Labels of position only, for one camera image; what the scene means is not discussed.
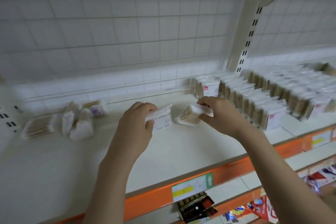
hand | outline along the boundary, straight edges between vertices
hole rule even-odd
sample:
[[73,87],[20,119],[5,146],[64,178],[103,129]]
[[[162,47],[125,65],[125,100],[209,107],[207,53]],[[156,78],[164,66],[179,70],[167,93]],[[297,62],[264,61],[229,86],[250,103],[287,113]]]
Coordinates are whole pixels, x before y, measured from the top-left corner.
[[154,104],[136,102],[124,112],[107,155],[117,155],[133,165],[152,138],[154,121],[150,120],[145,124],[145,118],[149,111],[156,109]]
[[202,114],[199,118],[218,132],[239,138],[239,131],[252,126],[229,101],[223,98],[203,97],[197,101],[212,109],[213,117]]

shelf label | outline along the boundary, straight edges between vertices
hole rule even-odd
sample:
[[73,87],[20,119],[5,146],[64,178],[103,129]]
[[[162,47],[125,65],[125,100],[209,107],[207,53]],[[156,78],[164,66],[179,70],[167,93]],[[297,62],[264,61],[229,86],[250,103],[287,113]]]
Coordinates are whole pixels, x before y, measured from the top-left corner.
[[311,147],[314,149],[318,146],[324,145],[326,143],[329,143],[331,139],[331,131],[326,131],[324,133],[321,133],[319,135],[313,136],[313,140],[311,142]]
[[208,173],[171,187],[174,202],[213,187],[212,173]]

forearm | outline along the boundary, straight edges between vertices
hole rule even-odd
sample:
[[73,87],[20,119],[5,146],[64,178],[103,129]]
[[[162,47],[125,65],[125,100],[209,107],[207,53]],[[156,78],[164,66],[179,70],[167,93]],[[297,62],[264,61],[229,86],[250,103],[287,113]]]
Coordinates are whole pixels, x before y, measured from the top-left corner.
[[261,130],[248,126],[237,139],[246,149],[282,224],[334,222],[336,214],[287,165]]
[[104,158],[83,224],[121,224],[124,222],[125,192],[131,164]]

left hand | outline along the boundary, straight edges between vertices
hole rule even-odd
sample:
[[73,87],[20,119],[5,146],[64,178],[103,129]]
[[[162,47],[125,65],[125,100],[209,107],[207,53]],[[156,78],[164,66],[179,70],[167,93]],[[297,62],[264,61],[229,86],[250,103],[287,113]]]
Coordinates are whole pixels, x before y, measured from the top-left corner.
[[145,124],[145,118],[149,111],[156,109],[157,106],[154,104],[136,102],[124,112],[107,155],[111,153],[119,156],[131,161],[133,165],[152,138],[154,121],[150,120]]

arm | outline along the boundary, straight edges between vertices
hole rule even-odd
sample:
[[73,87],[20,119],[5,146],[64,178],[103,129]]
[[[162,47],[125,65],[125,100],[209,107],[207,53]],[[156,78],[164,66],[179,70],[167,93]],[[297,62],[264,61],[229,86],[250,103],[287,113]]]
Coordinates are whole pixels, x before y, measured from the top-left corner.
[[153,104],[136,102],[121,117],[106,156],[99,165],[83,224],[124,222],[128,175],[152,138],[154,121],[145,124],[145,117],[155,109],[157,107]]
[[334,213],[279,156],[264,133],[251,125],[228,101],[204,97],[198,104],[212,108],[214,117],[201,119],[218,132],[237,139],[255,171],[281,224],[334,223]]

